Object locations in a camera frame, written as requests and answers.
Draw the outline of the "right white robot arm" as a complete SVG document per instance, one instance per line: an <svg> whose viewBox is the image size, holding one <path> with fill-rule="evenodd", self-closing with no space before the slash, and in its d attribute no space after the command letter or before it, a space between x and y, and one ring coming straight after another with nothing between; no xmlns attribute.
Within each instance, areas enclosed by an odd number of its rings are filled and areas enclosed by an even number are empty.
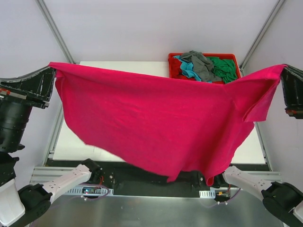
<svg viewBox="0 0 303 227"><path fill-rule="evenodd" d="M303 118L303 71L286 65L280 73L285 101L285 112L295 119ZM263 180L235 166L213 174L217 186L235 185L260 199L273 216L289 227L303 225L303 193L289 183Z"/></svg>

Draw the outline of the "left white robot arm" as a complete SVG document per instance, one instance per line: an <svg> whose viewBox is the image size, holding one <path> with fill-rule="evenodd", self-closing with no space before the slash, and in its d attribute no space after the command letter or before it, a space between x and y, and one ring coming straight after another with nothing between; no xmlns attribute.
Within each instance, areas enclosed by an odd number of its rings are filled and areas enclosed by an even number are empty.
<svg viewBox="0 0 303 227"><path fill-rule="evenodd" d="M56 70L43 67L24 76L0 80L0 225L25 227L47 212L51 204L81 183L95 184L101 168L91 159L43 184L16 188L11 153L24 149L21 139L32 108L45 109L53 92Z"/></svg>

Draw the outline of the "magenta t shirt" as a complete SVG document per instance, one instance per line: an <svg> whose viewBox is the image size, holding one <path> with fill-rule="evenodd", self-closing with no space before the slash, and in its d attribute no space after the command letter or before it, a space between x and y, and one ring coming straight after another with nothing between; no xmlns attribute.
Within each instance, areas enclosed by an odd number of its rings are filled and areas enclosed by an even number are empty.
<svg viewBox="0 0 303 227"><path fill-rule="evenodd" d="M51 62L67 126L85 144L176 180L199 171L212 185L266 120L285 66L227 84Z"/></svg>

